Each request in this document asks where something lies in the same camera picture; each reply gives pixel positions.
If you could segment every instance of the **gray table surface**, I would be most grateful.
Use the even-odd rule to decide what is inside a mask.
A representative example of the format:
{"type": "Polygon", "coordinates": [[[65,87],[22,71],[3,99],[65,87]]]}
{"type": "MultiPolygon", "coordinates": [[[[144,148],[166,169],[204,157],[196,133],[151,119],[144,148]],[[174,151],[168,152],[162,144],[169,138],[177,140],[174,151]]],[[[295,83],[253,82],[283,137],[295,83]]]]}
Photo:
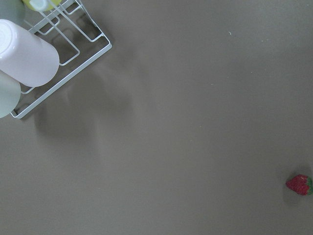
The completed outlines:
{"type": "Polygon", "coordinates": [[[313,2],[84,3],[113,48],[0,120],[0,234],[310,234],[313,2]]]}

